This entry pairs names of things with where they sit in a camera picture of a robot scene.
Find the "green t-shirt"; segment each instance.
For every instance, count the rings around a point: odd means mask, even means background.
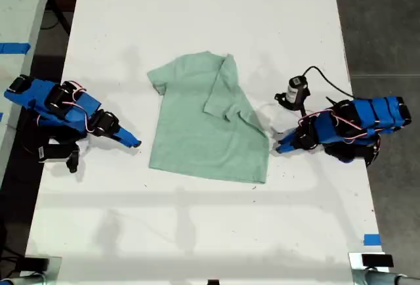
[[[269,143],[232,55],[184,55],[148,73],[164,95],[149,167],[265,183]]]

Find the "t-shirt sleeve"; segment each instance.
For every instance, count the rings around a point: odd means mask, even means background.
[[[219,76],[213,85],[203,111],[230,121],[232,116],[238,113],[236,88],[235,86],[230,86],[229,83],[223,80],[222,76]]]
[[[168,84],[176,79],[177,66],[178,59],[175,59],[172,62],[147,73],[150,82],[160,95],[164,95]]]

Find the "dark floor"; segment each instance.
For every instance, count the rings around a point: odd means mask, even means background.
[[[420,0],[337,2],[354,94],[401,95],[413,116],[407,128],[383,137],[379,158],[368,173],[384,250],[394,256],[396,272],[420,277],[420,138],[415,134],[420,127]],[[43,25],[54,21],[47,12]],[[60,26],[41,31],[31,75],[59,80],[67,42]],[[18,162],[30,160],[19,141],[16,137],[0,191],[0,202],[7,197],[8,208],[0,210],[9,230],[7,244],[24,253],[42,169],[31,167],[34,179],[22,172]]]
[[[420,0],[337,2],[354,94],[402,96],[413,117],[367,171],[383,249],[396,272],[420,277]]]

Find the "t-shirt hem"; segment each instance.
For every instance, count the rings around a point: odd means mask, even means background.
[[[182,168],[168,168],[167,166],[163,167],[159,164],[149,164],[150,169],[157,169],[162,171],[168,171],[173,173],[180,173],[181,175],[189,175],[192,177],[201,177],[204,179],[212,179],[212,180],[222,180],[222,181],[232,181],[232,182],[239,182],[239,183],[258,183],[258,184],[265,184],[266,180],[256,180],[256,179],[244,179],[238,177],[227,177],[226,175],[217,175],[211,173],[200,173],[195,171],[189,171]]]

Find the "white table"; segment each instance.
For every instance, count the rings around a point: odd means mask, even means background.
[[[30,74],[33,53],[47,0],[0,0],[0,42],[29,43],[27,55],[0,54],[0,186],[11,153],[20,107],[3,92],[20,74]]]
[[[206,50],[234,55],[265,125],[310,65],[350,91],[335,0],[77,0],[63,78],[143,143],[92,137],[77,175],[45,166],[27,254],[63,257],[59,284],[352,284],[348,252],[381,251],[362,243],[378,231],[363,161],[271,156],[256,188],[148,169],[161,98],[146,72]],[[343,99],[308,78],[308,108]]]

